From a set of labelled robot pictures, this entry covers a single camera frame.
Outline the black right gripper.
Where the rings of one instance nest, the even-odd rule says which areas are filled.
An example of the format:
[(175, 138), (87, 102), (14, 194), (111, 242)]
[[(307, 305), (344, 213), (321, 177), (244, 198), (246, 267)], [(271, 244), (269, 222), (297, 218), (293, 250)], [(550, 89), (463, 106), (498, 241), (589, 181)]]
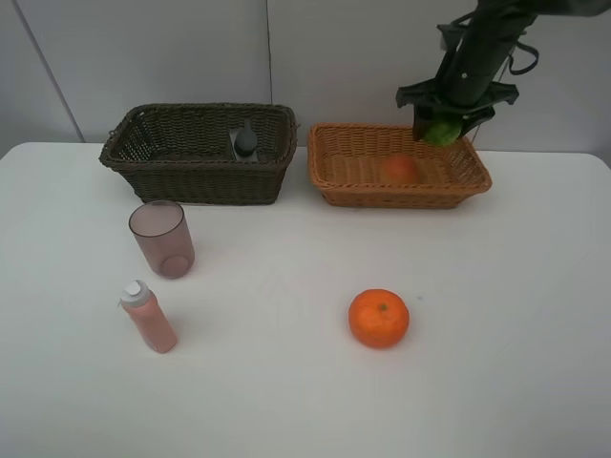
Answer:
[(432, 125), (434, 112), (462, 115), (460, 137), (463, 137), (495, 116), (494, 105), (502, 102), (513, 105), (517, 98), (516, 85), (492, 82), (477, 101), (460, 104), (450, 101), (447, 95), (443, 95), (434, 80), (400, 87), (395, 95), (398, 108), (413, 106), (412, 137), (414, 141), (424, 139)]

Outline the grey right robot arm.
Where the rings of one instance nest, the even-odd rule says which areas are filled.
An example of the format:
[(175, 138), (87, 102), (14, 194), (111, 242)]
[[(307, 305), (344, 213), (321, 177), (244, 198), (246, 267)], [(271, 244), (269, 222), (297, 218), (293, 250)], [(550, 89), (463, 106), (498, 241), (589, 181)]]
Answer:
[(514, 104), (517, 87), (495, 76), (504, 64), (512, 75), (537, 66), (538, 50), (520, 37), (541, 15), (594, 17), (608, 10), (608, 1), (479, 1), (438, 25), (445, 54), (434, 78), (400, 87), (395, 96), (399, 108), (413, 107), (413, 139), (433, 144), (433, 133), (447, 127), (452, 143), (493, 119), (496, 104)]

